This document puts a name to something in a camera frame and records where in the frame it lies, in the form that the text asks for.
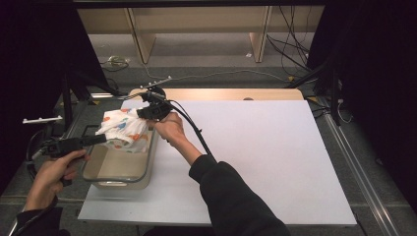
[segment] white table surface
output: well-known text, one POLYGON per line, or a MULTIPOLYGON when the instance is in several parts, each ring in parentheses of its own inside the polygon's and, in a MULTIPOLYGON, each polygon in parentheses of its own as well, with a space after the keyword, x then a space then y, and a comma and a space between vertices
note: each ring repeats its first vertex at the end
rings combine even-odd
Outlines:
MULTIPOLYGON (((214 157, 230 163, 287 225, 356 224, 304 100, 179 101, 214 157)), ((123 107, 148 106, 128 100, 123 107)), ((184 120, 185 132, 202 152, 184 120)), ((147 225, 210 225, 189 165, 166 141, 158 141, 149 185, 103 190, 91 185, 80 212, 84 221, 147 225)))

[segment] black sleeve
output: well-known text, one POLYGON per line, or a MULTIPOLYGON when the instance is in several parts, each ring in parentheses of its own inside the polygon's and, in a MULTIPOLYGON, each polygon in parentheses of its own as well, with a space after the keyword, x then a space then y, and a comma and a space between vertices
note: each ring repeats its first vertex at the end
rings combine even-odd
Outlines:
MULTIPOLYGON (((41 210, 28 210, 22 213, 19 213, 17 216, 18 224, 16 229, 19 230, 23 227, 27 222, 32 220, 35 216, 37 216, 41 210)), ((59 235, 59 236, 69 236, 70 233, 67 230, 60 230, 59 223, 61 219, 62 208, 56 207, 53 208, 50 212, 43 215, 38 220, 32 222, 30 226, 23 231, 22 236, 30 235, 30 236, 42 236, 42 235, 59 235)))
POLYGON ((202 155, 189 175, 200 183, 216 235, 290 235, 285 224, 226 162, 217 163, 211 155, 202 155))

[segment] left hand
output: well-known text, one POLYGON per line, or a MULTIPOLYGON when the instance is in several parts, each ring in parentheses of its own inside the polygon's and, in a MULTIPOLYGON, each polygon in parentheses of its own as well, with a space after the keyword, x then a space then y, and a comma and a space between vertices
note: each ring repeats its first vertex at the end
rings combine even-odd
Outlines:
POLYGON ((86 155, 84 149, 75 150, 58 159, 46 160, 33 181, 28 194, 25 210, 44 209, 63 189, 61 178, 72 180, 77 175, 77 157, 86 155))

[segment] person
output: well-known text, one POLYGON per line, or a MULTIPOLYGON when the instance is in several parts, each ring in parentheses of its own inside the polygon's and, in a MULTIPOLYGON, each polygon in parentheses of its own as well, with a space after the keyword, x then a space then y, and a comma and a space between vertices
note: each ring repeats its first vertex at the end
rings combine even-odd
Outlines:
MULTIPOLYGON (((155 128, 190 164, 189 175, 200 184, 215 235, 290 235, 286 225, 250 189, 231 165, 224 161, 217 162, 212 155, 202 154, 187 139, 182 119, 177 113, 169 113, 162 121, 148 120, 148 125, 155 128)), ((42 165, 28 195, 27 211, 18 215, 17 228, 50 205, 53 197, 62 190, 60 178, 75 177, 72 160, 84 154, 84 150, 73 151, 42 165)), ((68 231, 59 229, 61 210, 54 208, 22 235, 69 235, 68 231)))

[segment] black backdrop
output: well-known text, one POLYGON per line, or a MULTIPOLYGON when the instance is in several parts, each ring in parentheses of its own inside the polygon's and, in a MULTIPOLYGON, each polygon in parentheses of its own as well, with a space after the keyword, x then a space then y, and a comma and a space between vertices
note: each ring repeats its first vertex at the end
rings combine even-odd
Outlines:
MULTIPOLYGON (((325 8, 309 66, 323 63, 352 9, 325 8)), ((412 0, 367 1, 338 53, 341 96, 417 212, 417 12, 412 0)), ((321 78, 324 88, 328 78, 321 78)))
MULTIPOLYGON (((55 116, 65 73, 77 69, 103 85, 108 83, 76 9, 40 8, 29 0, 5 0, 0 17, 3 193, 25 159, 30 137, 42 128, 23 125, 23 119, 55 116)), ((89 84, 71 79, 81 88, 89 84)))

